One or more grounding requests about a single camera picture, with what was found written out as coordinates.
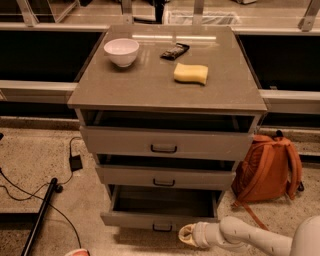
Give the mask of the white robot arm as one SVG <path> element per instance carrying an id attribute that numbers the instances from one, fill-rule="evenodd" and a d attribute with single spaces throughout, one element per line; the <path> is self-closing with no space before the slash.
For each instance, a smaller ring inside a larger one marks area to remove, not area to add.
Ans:
<path id="1" fill-rule="evenodd" d="M 320 256 L 320 216 L 304 220 L 293 237 L 251 226 L 239 218 L 227 216 L 219 223 L 187 224 L 179 231 L 181 242 L 199 247 L 218 246 L 244 252 L 253 246 L 268 256 Z"/>

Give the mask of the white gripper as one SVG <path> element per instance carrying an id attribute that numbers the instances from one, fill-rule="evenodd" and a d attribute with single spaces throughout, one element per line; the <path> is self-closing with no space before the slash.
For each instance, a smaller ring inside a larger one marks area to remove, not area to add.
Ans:
<path id="1" fill-rule="evenodd" d="M 180 229 L 179 239 L 181 242 L 190 246 L 210 248 L 211 244 L 209 243 L 209 234 L 211 232 L 211 228 L 212 225 L 207 222 L 198 222 L 195 225 L 187 224 Z"/>

